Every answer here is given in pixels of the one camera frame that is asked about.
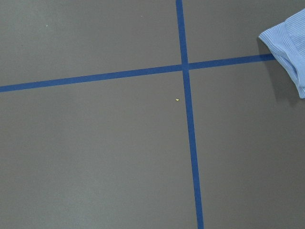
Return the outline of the light blue striped shirt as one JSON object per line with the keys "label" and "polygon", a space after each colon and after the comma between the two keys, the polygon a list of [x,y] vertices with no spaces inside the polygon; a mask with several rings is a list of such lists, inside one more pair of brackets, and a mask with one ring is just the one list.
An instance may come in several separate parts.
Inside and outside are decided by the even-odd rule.
{"label": "light blue striped shirt", "polygon": [[305,97],[305,10],[262,32],[258,38],[287,71],[299,97]]}

